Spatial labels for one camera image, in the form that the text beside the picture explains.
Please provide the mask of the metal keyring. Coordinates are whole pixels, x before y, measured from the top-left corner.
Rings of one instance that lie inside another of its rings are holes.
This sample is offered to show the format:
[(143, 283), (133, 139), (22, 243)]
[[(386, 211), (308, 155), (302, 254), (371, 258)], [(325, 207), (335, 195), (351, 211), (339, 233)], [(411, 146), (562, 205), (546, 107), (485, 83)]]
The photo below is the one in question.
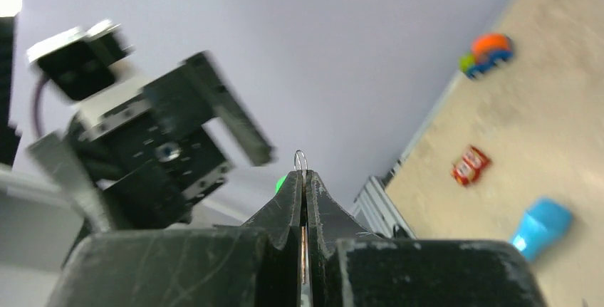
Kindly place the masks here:
[(293, 168), (295, 171), (300, 171), (303, 174), (308, 172), (308, 161), (302, 150), (297, 150), (294, 153)]

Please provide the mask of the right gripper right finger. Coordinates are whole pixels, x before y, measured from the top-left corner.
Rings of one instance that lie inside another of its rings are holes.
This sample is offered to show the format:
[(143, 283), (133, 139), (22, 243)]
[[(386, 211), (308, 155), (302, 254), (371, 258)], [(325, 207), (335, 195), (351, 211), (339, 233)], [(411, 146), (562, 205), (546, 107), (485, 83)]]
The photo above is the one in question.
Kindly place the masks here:
[(385, 238), (306, 175), (314, 306), (545, 306), (528, 262), (504, 241)]

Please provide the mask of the silver key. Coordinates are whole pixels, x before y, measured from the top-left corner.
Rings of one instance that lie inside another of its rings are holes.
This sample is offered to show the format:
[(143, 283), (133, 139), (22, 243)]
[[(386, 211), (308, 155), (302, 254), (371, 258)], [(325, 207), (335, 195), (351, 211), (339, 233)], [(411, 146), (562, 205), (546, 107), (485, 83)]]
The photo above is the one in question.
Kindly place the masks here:
[(300, 306), (301, 307), (311, 307), (312, 306), (312, 298), (311, 298), (311, 287), (310, 287), (310, 279), (309, 279), (309, 270), (308, 270), (308, 232), (307, 227), (301, 227), (301, 260), (300, 260), (300, 273), (301, 273), (301, 298), (300, 298)]

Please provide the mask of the green key tag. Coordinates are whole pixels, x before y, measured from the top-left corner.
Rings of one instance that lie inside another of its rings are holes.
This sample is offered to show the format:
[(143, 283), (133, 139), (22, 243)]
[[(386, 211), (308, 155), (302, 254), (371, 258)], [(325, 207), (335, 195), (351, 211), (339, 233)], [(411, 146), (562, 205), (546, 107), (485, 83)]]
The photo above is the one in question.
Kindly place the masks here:
[(278, 194), (280, 188), (282, 187), (282, 185), (283, 185), (283, 183), (285, 182), (286, 179), (287, 179), (286, 175), (284, 175), (284, 176), (282, 176), (281, 178), (278, 179), (278, 181), (276, 182), (276, 185), (275, 185), (275, 190), (274, 190), (275, 194)]

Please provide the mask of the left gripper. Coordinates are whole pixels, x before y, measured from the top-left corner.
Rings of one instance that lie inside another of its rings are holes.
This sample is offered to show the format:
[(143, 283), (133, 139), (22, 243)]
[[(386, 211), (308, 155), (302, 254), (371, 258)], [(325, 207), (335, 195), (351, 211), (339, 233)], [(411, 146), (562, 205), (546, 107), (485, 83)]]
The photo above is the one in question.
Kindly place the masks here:
[(227, 157), (204, 129), (218, 117), (255, 167), (274, 147), (207, 51), (184, 60), (192, 83), (118, 85), (83, 100), (64, 134), (28, 148), (91, 229), (189, 223), (224, 183)]

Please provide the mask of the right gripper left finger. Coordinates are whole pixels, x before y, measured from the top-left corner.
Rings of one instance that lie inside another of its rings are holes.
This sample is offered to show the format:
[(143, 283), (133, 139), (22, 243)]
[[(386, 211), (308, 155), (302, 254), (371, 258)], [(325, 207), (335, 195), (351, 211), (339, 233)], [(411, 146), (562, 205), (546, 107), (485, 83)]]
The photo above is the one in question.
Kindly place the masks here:
[(114, 231), (76, 247), (49, 306), (298, 306), (303, 173), (238, 227)]

